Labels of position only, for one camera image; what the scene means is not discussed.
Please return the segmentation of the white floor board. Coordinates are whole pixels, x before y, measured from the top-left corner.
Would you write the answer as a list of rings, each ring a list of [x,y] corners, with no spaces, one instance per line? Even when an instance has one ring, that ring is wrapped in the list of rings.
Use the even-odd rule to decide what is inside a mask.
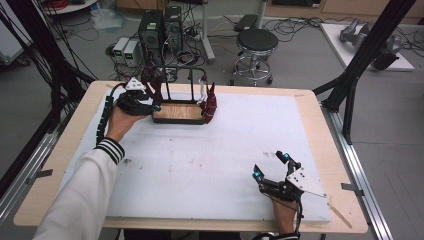
[[[347,66],[353,59],[359,46],[372,28],[370,24],[359,24],[355,19],[350,25],[321,25],[327,40],[332,44],[340,61]],[[369,70],[412,71],[414,67],[400,54],[401,38],[392,34],[381,48],[378,56],[371,62]]]

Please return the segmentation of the white foam mat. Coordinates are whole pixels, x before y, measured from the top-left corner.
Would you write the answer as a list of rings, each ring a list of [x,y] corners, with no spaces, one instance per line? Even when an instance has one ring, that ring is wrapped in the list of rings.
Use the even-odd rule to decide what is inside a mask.
[[[304,93],[220,93],[212,121],[203,125],[135,123],[121,141],[107,214],[110,217],[196,220],[270,220],[270,201],[252,173],[284,180],[289,154],[307,179],[319,176],[301,117]]]

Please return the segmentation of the black flat device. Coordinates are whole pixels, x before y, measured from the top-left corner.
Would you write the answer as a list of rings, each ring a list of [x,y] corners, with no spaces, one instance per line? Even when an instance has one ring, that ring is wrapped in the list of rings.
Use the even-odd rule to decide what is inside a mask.
[[[247,29],[255,28],[258,16],[256,14],[244,15],[234,26],[236,32],[241,32]]]

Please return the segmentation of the clear plastic bag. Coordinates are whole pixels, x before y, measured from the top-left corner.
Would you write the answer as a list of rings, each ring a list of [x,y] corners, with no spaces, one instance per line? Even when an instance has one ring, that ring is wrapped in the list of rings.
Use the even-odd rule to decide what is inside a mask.
[[[126,24],[126,19],[112,9],[92,10],[91,20],[96,30],[115,31]]]

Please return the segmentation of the black computer tower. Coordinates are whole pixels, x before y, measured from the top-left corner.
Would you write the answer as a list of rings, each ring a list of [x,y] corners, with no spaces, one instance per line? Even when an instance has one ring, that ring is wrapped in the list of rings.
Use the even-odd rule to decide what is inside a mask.
[[[164,23],[161,10],[146,10],[138,28],[140,43],[145,49],[145,57],[151,57],[155,65],[162,65],[164,43]]]
[[[182,8],[180,6],[167,6],[164,22],[169,50],[172,53],[177,53],[182,50]]]

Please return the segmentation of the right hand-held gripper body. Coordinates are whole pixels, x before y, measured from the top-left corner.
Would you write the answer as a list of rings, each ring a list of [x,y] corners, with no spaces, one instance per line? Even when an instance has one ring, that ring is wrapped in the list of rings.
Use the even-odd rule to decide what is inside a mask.
[[[320,181],[316,180],[304,167],[300,167],[293,173],[288,174],[280,182],[262,178],[261,192],[284,201],[298,201],[304,193],[321,198],[327,196]]]

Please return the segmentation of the black rack with wooden base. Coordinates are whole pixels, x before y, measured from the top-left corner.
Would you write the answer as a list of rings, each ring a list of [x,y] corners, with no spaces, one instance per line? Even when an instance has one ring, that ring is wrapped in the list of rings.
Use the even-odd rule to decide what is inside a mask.
[[[181,68],[178,66],[163,66],[156,67],[157,72],[162,77],[161,92],[163,101],[160,104],[161,111],[154,112],[152,119],[154,123],[161,124],[193,124],[202,125],[206,124],[204,118],[201,116],[201,108],[197,105],[197,101],[194,98],[194,71],[200,71],[203,75],[207,76],[206,71],[200,67],[185,67]],[[168,79],[171,76],[171,72],[174,71],[178,74],[178,71],[185,69],[188,71],[188,80],[190,81],[190,100],[172,99]]]

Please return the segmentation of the white power supply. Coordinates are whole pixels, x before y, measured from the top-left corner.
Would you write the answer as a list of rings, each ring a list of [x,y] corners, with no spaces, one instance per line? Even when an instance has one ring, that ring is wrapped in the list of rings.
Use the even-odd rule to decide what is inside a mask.
[[[136,40],[130,40],[124,50],[124,58],[128,67],[136,67],[140,61],[140,51],[138,42]]]
[[[113,59],[117,64],[124,64],[125,63],[125,57],[124,57],[124,50],[129,42],[128,37],[121,37],[118,42],[113,47]]]

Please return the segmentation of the black frame strut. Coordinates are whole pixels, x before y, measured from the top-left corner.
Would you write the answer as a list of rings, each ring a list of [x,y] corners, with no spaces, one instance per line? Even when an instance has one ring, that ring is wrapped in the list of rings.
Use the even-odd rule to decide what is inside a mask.
[[[82,100],[86,92],[82,83],[91,84],[95,79],[66,60],[51,30],[40,15],[42,10],[37,9],[34,0],[6,0],[6,3],[29,35],[39,55],[47,63],[43,68],[37,55],[16,32],[12,21],[0,12],[0,21],[36,64],[38,72],[50,87],[51,111],[47,117],[46,131],[51,133],[60,125],[62,110]]]
[[[340,104],[346,101],[342,135],[349,145],[352,144],[351,126],[357,83],[416,1],[390,0],[345,70],[334,80],[313,90],[315,95],[331,90],[329,97],[322,101],[322,106],[330,112],[338,112]]]

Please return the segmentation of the person's left hand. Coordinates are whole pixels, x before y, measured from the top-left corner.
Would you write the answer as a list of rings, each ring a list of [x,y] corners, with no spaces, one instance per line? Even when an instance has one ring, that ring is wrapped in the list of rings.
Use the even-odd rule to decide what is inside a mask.
[[[134,123],[142,119],[144,119],[143,115],[128,115],[119,107],[115,107],[109,118],[109,125],[106,136],[119,142],[132,128]]]

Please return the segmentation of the aluminium rail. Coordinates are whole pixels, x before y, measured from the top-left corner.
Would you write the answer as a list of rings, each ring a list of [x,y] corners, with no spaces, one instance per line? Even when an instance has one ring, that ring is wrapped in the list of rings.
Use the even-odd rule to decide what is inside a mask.
[[[365,215],[367,226],[376,240],[394,240],[356,150],[342,133],[343,120],[340,114],[330,112],[325,108],[321,108],[321,110],[341,156],[350,184],[354,184],[364,191],[364,196],[356,196],[356,198]]]
[[[42,166],[61,135],[61,130],[44,135],[35,134],[0,179],[0,225],[7,220],[14,207],[31,188],[32,185],[25,183],[26,179],[43,170]]]

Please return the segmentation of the person's right hand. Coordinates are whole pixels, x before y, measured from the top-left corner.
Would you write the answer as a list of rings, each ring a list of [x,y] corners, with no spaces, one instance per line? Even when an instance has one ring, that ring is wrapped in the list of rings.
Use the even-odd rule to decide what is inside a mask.
[[[276,226],[280,234],[294,232],[294,218],[297,212],[295,201],[282,201],[276,198],[272,199],[274,217]]]

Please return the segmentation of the white round table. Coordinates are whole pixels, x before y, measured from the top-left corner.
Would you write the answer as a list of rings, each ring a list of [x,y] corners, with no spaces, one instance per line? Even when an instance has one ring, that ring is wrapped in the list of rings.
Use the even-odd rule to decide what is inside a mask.
[[[98,0],[46,0],[42,6],[49,15],[76,12],[96,6]]]

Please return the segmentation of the striped red bow tie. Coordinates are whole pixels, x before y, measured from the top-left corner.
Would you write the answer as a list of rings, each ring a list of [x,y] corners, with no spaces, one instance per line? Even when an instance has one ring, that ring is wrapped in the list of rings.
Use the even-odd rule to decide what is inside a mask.
[[[200,85],[200,99],[197,105],[201,108],[201,116],[204,118],[206,124],[212,119],[217,109],[217,98],[215,95],[215,83],[211,86],[208,85],[207,76],[203,75],[199,79]]]

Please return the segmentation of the dark red bow tie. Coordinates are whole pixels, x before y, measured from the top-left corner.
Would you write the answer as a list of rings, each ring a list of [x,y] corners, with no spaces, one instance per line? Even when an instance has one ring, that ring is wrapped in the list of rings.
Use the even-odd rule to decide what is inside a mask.
[[[162,86],[162,77],[157,72],[157,68],[153,66],[145,67],[141,72],[141,82],[145,86],[149,86],[151,90],[155,93],[155,102],[154,105],[160,105],[163,101],[161,86]]]

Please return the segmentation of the black round stool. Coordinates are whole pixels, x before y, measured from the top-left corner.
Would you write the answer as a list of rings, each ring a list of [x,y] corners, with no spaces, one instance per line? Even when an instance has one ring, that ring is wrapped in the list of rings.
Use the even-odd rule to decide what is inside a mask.
[[[260,80],[268,84],[273,81],[268,57],[278,48],[279,39],[264,29],[247,29],[241,31],[236,40],[240,52],[234,63],[229,85],[235,85],[237,76],[251,80],[256,86]]]

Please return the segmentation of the wooden stick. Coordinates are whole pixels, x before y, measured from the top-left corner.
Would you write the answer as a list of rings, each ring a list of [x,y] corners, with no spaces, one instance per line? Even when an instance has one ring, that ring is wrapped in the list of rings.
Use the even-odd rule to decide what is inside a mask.
[[[344,217],[344,215],[332,204],[327,203],[328,207],[334,212],[334,214],[349,228],[352,229],[352,224]]]

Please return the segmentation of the grey metal post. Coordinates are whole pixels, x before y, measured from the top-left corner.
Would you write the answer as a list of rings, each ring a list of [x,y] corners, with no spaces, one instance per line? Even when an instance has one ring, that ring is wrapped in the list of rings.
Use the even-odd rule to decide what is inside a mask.
[[[201,0],[202,2],[202,31],[201,41],[206,56],[206,63],[212,64],[215,60],[215,54],[213,52],[211,43],[208,39],[208,0]]]

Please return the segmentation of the grey metal bracket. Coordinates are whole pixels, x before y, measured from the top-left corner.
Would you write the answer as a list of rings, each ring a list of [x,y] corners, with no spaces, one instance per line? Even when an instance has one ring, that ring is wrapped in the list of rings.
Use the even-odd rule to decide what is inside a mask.
[[[26,184],[27,185],[33,185],[34,182],[38,179],[38,178],[43,178],[43,177],[47,177],[47,176],[51,176],[53,173],[53,169],[48,169],[48,170],[42,170],[42,171],[38,171],[36,172],[32,177],[28,177],[26,179]]]
[[[347,190],[347,191],[352,191],[355,193],[356,196],[364,196],[364,191],[359,189],[356,185],[354,184],[348,184],[348,183],[341,183],[341,188],[343,190]]]

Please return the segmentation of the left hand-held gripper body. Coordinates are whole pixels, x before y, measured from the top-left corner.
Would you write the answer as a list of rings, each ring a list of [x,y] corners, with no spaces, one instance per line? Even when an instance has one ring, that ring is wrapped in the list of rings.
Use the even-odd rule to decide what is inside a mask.
[[[151,106],[145,104],[150,98],[146,90],[147,87],[142,82],[135,77],[131,78],[125,85],[125,91],[118,97],[116,106],[131,116],[150,115]]]

